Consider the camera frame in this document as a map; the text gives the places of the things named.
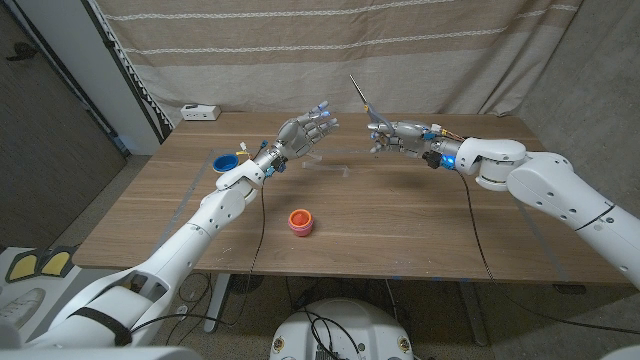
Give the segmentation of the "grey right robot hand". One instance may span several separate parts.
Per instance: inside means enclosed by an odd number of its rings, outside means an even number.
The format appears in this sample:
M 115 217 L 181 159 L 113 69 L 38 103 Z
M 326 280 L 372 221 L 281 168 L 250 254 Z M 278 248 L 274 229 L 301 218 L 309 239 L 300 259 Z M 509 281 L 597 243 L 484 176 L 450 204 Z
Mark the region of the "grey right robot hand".
M 367 129 L 374 141 L 371 153 L 391 151 L 420 158 L 431 149 L 435 138 L 430 126 L 415 121 L 369 123 Z

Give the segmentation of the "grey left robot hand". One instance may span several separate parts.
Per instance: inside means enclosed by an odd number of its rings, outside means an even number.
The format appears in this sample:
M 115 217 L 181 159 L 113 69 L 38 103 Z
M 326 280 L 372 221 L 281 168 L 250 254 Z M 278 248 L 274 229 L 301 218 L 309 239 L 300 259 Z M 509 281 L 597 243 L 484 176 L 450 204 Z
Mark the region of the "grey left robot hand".
M 307 113 L 287 120 L 279 129 L 274 146 L 287 160 L 300 158 L 322 138 L 339 128 L 336 118 L 330 119 L 329 103 L 323 101 Z

